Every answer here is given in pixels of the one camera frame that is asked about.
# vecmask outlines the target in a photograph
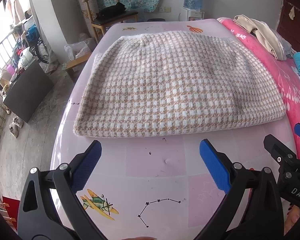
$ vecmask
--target beige clothing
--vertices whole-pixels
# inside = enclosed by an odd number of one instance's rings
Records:
[[[10,79],[12,78],[11,73],[6,70],[6,69],[2,69],[0,71],[0,85],[2,87],[4,87],[5,85],[9,85],[10,84]]]
[[[254,31],[258,41],[275,59],[286,60],[286,55],[291,53],[291,44],[275,30],[272,30],[265,22],[250,19],[245,15],[236,16],[234,22],[249,33]]]
[[[25,19],[25,14],[22,10],[19,0],[7,0],[6,10],[9,24],[18,25]]]

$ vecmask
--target black bag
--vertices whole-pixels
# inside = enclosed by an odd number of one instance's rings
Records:
[[[116,5],[103,8],[97,13],[97,18],[106,19],[122,14],[126,10],[124,4],[118,2]]]

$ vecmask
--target wooden chair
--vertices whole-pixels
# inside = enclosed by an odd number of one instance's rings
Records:
[[[82,64],[82,63],[84,63],[84,62],[87,62],[88,59],[90,58],[91,54],[92,54],[92,52],[68,62],[67,67],[66,67],[66,71],[67,71],[69,77],[71,78],[72,82],[75,83],[77,78],[79,77],[79,75],[81,73],[81,71],[80,72],[79,71],[74,72],[73,68],[80,65],[80,64]]]
[[[82,2],[86,3],[89,19],[91,21],[93,33],[94,33],[94,36],[95,36],[97,42],[98,42],[98,36],[97,36],[97,32],[96,32],[95,28],[101,29],[102,34],[105,35],[106,27],[109,27],[115,23],[118,23],[118,22],[123,23],[124,20],[128,20],[131,18],[134,18],[135,22],[138,21],[138,16],[137,16],[138,12],[136,12],[136,11],[124,11],[122,14],[119,14],[117,16],[110,17],[107,19],[102,19],[102,20],[99,20],[98,18],[93,19],[88,1],[89,0],[83,0]]]

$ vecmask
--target table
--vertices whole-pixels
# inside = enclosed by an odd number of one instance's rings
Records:
[[[10,85],[3,103],[28,122],[52,87],[52,81],[33,58],[27,69]]]
[[[86,209],[108,239],[137,236],[152,236],[160,240],[195,238],[224,196],[200,157],[199,145],[203,139],[209,139],[216,150],[226,153],[232,162],[238,161],[245,168],[253,167],[256,170],[267,166],[276,178],[279,165],[264,149],[264,137],[271,133],[295,152],[287,116],[262,125],[170,136],[92,138],[73,133],[74,121],[97,54],[105,53],[121,36],[166,31],[191,32],[189,26],[200,28],[202,33],[198,35],[236,39],[230,30],[215,19],[113,25],[92,52],[64,110],[50,169],[56,169],[62,163],[70,163],[76,154],[85,152],[93,140],[101,143],[100,160],[84,189],[78,191],[76,196],[83,204],[81,196],[89,197],[89,189],[113,204],[119,213],[111,213],[114,220],[100,215],[90,207]],[[56,190],[51,190],[51,195],[63,225],[72,228]],[[239,224],[243,212],[244,206],[239,209],[231,228]]]

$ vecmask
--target sneaker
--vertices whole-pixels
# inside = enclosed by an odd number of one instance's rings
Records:
[[[17,116],[13,118],[13,123],[20,128],[23,126],[23,121]]]
[[[17,138],[18,137],[18,128],[16,126],[15,123],[11,123],[10,126],[9,126],[9,130],[10,130],[10,133],[15,137]]]

